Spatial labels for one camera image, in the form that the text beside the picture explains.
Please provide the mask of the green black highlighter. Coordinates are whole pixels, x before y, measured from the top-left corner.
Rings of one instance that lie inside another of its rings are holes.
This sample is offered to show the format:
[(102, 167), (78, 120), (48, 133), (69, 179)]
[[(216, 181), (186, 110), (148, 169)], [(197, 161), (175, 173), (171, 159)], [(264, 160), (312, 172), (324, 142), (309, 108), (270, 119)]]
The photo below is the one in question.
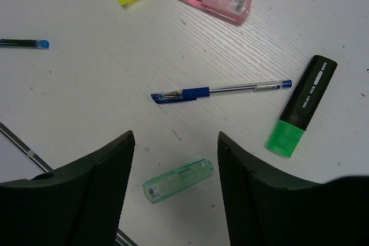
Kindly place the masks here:
[(273, 153), (290, 158), (307, 130), (333, 77), (337, 62), (315, 55), (307, 65), (266, 144)]

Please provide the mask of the clear blue ink pen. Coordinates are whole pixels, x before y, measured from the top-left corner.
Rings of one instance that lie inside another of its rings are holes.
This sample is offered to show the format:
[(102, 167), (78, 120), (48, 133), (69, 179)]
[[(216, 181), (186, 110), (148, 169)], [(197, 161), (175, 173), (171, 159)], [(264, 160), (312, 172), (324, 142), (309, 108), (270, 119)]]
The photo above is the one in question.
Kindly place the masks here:
[(47, 40), (1, 39), (0, 45), (1, 47), (48, 49), (50, 43)]

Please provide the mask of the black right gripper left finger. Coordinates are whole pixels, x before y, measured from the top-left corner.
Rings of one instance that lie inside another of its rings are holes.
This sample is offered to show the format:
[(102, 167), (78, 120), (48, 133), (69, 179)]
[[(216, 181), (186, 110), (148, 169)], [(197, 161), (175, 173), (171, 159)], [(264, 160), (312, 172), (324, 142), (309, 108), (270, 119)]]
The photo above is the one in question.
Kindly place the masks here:
[(1, 183), (1, 244), (115, 245), (134, 147), (127, 131), (60, 168)]

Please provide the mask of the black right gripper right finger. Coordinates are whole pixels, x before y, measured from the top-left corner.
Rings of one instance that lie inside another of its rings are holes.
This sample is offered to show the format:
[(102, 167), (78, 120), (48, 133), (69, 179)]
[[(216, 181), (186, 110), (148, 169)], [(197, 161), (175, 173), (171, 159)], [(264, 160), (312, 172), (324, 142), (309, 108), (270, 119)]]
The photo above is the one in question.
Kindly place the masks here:
[(367, 245), (368, 177), (319, 184), (285, 173), (219, 133), (231, 245)]

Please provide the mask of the blue grip gel pen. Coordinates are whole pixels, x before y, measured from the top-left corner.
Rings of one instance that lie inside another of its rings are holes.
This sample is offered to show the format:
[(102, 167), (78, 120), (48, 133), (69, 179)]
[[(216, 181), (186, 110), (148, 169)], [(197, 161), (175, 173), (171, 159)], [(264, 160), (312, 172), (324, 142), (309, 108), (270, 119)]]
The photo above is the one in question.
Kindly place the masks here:
[(171, 92), (152, 93), (150, 96), (156, 104), (171, 104), (194, 101), (198, 98), (210, 97), (221, 94), (264, 92), (270, 90), (289, 89), (292, 87), (291, 80), (278, 80), (259, 82), (244, 85), (222, 86), (218, 88), (200, 87), (175, 90)]

